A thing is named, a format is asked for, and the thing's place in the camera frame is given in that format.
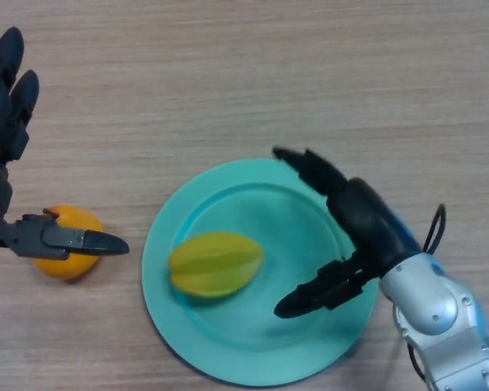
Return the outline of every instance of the wooden table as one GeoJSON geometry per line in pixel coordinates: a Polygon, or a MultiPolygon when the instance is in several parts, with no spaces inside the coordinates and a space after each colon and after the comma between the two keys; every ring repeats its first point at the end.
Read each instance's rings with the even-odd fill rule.
{"type": "MultiPolygon", "coordinates": [[[[0,391],[233,389],[167,350],[140,287],[145,236],[200,171],[312,147],[366,178],[489,316],[489,0],[0,0],[42,90],[9,220],[70,203],[131,253],[79,284],[0,251],[0,391]]],[[[424,389],[380,300],[344,363],[286,389],[424,389]]]]}

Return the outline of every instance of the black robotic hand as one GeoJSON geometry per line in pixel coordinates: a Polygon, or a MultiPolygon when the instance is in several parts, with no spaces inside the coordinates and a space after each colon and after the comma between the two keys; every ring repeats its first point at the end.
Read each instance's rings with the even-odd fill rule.
{"type": "Polygon", "coordinates": [[[371,279],[381,278],[401,261],[423,250],[407,227],[362,179],[346,179],[314,152],[303,154],[275,147],[273,154],[294,168],[309,187],[327,197],[329,212],[351,238],[349,260],[334,260],[317,277],[288,294],[275,308],[281,318],[333,309],[362,293],[371,279]]]}
{"type": "Polygon", "coordinates": [[[26,128],[36,105],[37,74],[29,70],[16,83],[24,54],[24,39],[17,28],[0,38],[0,247],[21,257],[64,260],[70,253],[117,255],[129,252],[125,241],[97,231],[68,229],[55,216],[24,215],[13,224],[4,221],[13,190],[7,164],[19,160],[29,141],[26,128]]]}

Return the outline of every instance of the robotic arm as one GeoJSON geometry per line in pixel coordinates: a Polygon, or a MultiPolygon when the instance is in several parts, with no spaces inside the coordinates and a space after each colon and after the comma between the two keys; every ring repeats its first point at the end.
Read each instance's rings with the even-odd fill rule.
{"type": "MultiPolygon", "coordinates": [[[[273,153],[327,198],[329,212],[356,248],[349,260],[331,261],[315,279],[299,285],[279,302],[275,314],[292,318],[323,307],[332,310],[361,294],[367,281],[379,279],[381,292],[393,303],[394,324],[428,390],[489,391],[486,317],[473,293],[432,256],[439,237],[430,249],[421,248],[365,181],[346,179],[314,152],[274,148],[273,153]]],[[[445,223],[443,205],[436,218],[445,223]]]]}
{"type": "Polygon", "coordinates": [[[118,255],[129,252],[127,243],[110,234],[63,228],[53,213],[26,214],[12,224],[4,220],[13,190],[7,164],[19,160],[29,141],[27,126],[37,102],[37,74],[29,70],[16,83],[24,55],[19,29],[8,29],[0,38],[0,247],[20,257],[65,260],[70,253],[118,255]]]}

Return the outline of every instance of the teal plate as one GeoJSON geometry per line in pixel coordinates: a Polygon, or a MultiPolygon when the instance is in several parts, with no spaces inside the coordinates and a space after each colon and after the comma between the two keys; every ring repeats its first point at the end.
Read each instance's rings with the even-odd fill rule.
{"type": "Polygon", "coordinates": [[[165,204],[143,250],[143,295],[162,338],[197,370],[245,386],[292,383],[328,367],[359,339],[377,283],[333,311],[278,319],[275,305],[353,250],[325,199],[287,165],[238,160],[193,178],[165,204]],[[251,283],[218,300],[185,296],[168,280],[173,248],[209,231],[248,236],[265,250],[251,283]]]}

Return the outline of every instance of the yellow fruit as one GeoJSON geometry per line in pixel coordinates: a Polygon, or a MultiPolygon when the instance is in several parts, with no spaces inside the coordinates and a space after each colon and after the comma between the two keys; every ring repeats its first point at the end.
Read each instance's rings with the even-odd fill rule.
{"type": "Polygon", "coordinates": [[[244,287],[257,274],[259,244],[230,232],[211,232],[182,242],[169,257],[170,281],[198,297],[222,297],[244,287]]]}
{"type": "MultiPolygon", "coordinates": [[[[56,205],[49,208],[49,211],[58,215],[56,222],[60,226],[104,232],[101,222],[88,210],[74,208],[70,205],[56,205]]],[[[97,256],[70,254],[64,261],[34,258],[33,262],[44,275],[69,280],[83,275],[98,259],[97,256]]]]}

